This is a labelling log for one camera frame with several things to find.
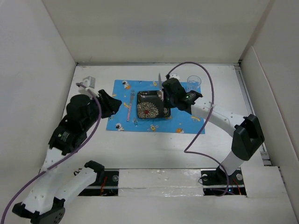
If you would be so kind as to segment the blue space-print placemat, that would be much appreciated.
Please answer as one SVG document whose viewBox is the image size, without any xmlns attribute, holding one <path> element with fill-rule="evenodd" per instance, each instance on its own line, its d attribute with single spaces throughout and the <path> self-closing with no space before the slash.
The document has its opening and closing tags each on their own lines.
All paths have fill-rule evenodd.
<svg viewBox="0 0 299 224">
<path fill-rule="evenodd" d="M 131 90 L 135 90 L 130 120 L 127 122 Z M 107 131 L 160 132 L 197 134 L 204 124 L 204 119 L 171 109 L 171 115 L 161 119 L 140 119 L 137 116 L 137 94 L 139 91 L 159 90 L 157 81 L 115 80 L 112 96 L 122 101 L 118 112 L 107 122 Z"/>
</svg>

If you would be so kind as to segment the clear drinking glass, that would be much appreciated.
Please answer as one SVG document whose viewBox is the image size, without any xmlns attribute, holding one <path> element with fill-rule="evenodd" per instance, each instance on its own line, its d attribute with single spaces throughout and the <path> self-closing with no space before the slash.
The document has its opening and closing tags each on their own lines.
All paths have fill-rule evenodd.
<svg viewBox="0 0 299 224">
<path fill-rule="evenodd" d="M 200 85 L 201 85 L 200 77 L 196 75 L 189 76 L 187 79 L 187 92 L 199 91 Z"/>
</svg>

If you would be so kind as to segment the black floral square plate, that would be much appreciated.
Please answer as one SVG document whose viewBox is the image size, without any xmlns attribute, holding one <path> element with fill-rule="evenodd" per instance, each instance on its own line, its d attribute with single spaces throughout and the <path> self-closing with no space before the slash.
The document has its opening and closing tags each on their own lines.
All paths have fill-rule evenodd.
<svg viewBox="0 0 299 224">
<path fill-rule="evenodd" d="M 137 116 L 140 119 L 161 119 L 170 117 L 171 110 L 164 101 L 164 92 L 139 91 L 137 94 Z"/>
</svg>

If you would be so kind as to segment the pink-handled knife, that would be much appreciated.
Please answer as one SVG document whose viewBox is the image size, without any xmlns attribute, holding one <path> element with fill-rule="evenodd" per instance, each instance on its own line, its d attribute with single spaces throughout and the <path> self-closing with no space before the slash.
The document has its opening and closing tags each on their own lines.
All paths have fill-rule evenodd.
<svg viewBox="0 0 299 224">
<path fill-rule="evenodd" d="M 161 79 L 161 74 L 158 74 L 158 85 L 159 85 L 159 98 L 164 101 L 164 92 L 163 92 L 163 87 L 162 87 L 162 79 Z"/>
</svg>

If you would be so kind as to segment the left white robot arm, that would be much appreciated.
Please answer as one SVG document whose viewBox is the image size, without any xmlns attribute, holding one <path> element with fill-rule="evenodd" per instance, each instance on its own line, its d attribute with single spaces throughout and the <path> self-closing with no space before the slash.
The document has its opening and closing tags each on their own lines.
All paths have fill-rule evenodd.
<svg viewBox="0 0 299 224">
<path fill-rule="evenodd" d="M 28 196 L 12 208 L 14 214 L 29 219 L 32 224 L 60 223 L 67 203 L 85 187 L 99 185 L 104 181 L 105 167 L 89 161 L 77 176 L 63 184 L 68 160 L 87 144 L 95 134 L 100 120 L 115 115 L 122 104 L 104 90 L 95 92 L 83 82 L 76 85 L 87 93 L 70 99 L 65 116 L 48 142 L 40 173 L 17 192 L 19 195 L 30 184 L 34 184 Z"/>
</svg>

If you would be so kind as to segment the pink-handled fork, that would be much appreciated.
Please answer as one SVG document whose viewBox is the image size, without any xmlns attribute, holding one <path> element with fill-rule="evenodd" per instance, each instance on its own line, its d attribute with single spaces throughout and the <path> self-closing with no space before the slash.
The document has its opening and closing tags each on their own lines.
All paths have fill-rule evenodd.
<svg viewBox="0 0 299 224">
<path fill-rule="evenodd" d="M 127 122 L 129 122 L 129 120 L 130 120 L 130 114 L 131 114 L 132 103 L 133 103 L 134 98 L 135 98 L 135 90 L 131 90 L 130 102 L 129 102 L 128 113 L 127 113 Z"/>
</svg>

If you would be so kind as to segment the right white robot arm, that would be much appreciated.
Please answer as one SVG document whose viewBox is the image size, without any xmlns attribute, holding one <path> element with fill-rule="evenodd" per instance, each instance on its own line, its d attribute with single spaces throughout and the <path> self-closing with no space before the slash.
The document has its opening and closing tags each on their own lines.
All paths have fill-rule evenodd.
<svg viewBox="0 0 299 224">
<path fill-rule="evenodd" d="M 176 78 L 162 83 L 164 99 L 172 108 L 178 108 L 192 116 L 202 117 L 218 126 L 232 137 L 231 151 L 218 166 L 217 181 L 226 184 L 233 173 L 264 143 L 264 134 L 257 116 L 242 116 L 229 112 L 204 98 L 196 91 L 186 92 Z"/>
</svg>

